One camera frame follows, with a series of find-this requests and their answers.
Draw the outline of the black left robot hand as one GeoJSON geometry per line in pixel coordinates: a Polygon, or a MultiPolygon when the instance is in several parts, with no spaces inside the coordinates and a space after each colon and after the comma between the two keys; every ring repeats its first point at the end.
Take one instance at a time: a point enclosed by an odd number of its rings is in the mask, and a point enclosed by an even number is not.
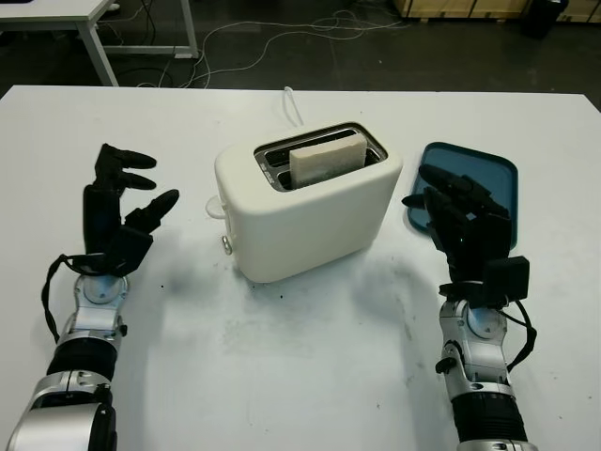
{"type": "Polygon", "coordinates": [[[104,144],[95,163],[95,179],[84,188],[84,240],[88,254],[112,256],[117,250],[146,247],[152,233],[179,200],[179,190],[169,190],[121,215],[121,196],[126,190],[151,191],[157,184],[135,174],[135,169],[152,169],[157,161],[143,153],[104,144]]]}

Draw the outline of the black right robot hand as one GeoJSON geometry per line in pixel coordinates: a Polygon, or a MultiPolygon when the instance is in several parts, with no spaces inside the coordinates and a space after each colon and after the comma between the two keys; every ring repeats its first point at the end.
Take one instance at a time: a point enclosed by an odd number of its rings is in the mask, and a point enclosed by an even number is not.
{"type": "Polygon", "coordinates": [[[468,176],[423,164],[427,182],[420,194],[402,199],[429,215],[427,230],[437,250],[445,254],[453,282],[481,281],[488,261],[506,258],[512,241],[509,210],[491,192],[468,176]]]}

